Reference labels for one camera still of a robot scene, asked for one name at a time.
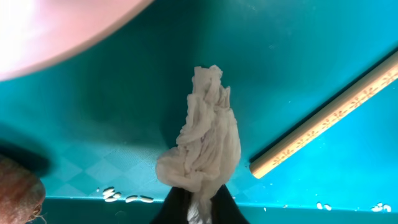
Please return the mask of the orange carrot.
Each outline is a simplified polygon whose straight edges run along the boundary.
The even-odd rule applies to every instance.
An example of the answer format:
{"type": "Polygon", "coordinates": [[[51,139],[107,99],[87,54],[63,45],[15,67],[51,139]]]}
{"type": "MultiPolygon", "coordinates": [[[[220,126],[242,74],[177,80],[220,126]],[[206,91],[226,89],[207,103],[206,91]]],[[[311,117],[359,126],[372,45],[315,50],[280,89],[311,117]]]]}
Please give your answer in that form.
{"type": "Polygon", "coordinates": [[[1,224],[22,224],[41,217],[45,187],[31,171],[1,156],[1,224]]]}

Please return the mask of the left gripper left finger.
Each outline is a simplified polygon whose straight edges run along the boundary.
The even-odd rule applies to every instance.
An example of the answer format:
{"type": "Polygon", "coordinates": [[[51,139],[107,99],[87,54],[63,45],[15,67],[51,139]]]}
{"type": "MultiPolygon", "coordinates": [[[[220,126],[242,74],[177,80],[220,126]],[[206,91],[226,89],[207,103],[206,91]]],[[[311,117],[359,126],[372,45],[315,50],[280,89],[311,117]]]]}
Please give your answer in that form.
{"type": "Polygon", "coordinates": [[[191,199],[191,192],[183,188],[172,187],[159,213],[150,224],[188,224],[187,213],[191,199]]]}

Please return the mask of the white tissue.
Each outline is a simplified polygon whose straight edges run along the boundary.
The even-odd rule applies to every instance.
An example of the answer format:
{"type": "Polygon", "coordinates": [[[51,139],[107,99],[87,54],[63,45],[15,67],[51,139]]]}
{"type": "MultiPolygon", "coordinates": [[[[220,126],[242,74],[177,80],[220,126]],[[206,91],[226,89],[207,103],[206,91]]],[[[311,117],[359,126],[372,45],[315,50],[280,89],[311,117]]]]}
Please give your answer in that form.
{"type": "Polygon", "coordinates": [[[235,171],[241,144],[230,88],[221,84],[222,70],[213,65],[195,67],[194,73],[186,123],[177,145],[157,159],[155,170],[163,184],[192,193],[189,223],[211,223],[211,198],[235,171]]]}

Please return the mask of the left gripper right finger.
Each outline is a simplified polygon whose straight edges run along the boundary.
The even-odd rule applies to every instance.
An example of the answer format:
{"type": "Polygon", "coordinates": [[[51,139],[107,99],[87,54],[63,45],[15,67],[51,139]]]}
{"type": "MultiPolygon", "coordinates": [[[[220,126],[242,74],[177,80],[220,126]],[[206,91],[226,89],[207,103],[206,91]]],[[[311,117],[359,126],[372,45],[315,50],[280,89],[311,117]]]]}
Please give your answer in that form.
{"type": "Polygon", "coordinates": [[[222,185],[211,198],[211,218],[213,224],[249,224],[236,205],[227,186],[222,185]]]}

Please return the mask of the wooden chopstick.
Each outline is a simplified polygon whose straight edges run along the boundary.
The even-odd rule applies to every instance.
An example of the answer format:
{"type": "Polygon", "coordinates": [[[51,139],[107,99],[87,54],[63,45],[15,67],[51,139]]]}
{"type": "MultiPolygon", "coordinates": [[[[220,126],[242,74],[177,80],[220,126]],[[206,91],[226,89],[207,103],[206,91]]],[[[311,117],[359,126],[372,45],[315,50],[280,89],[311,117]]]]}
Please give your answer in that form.
{"type": "Polygon", "coordinates": [[[397,52],[251,163],[260,179],[397,79],[397,52]]]}

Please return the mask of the pink plate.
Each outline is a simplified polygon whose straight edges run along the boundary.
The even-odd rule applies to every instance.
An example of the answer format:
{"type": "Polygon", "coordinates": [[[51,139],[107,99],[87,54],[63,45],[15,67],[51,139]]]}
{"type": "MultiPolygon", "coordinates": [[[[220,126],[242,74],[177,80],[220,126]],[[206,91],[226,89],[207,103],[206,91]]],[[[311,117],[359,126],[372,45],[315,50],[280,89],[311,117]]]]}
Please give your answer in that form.
{"type": "Polygon", "coordinates": [[[1,80],[28,75],[97,44],[152,0],[1,0],[1,80]]]}

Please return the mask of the teal serving tray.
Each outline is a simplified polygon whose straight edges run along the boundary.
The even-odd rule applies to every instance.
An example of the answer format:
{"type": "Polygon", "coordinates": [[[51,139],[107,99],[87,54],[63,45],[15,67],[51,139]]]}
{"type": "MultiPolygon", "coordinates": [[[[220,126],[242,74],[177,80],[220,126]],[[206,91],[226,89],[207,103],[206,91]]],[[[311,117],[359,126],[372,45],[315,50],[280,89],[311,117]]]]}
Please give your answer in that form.
{"type": "Polygon", "coordinates": [[[397,49],[396,1],[155,1],[107,39],[1,83],[1,152],[45,185],[37,223],[150,223],[193,69],[231,89],[249,223],[396,223],[397,83],[261,179],[250,163],[397,49]]]}

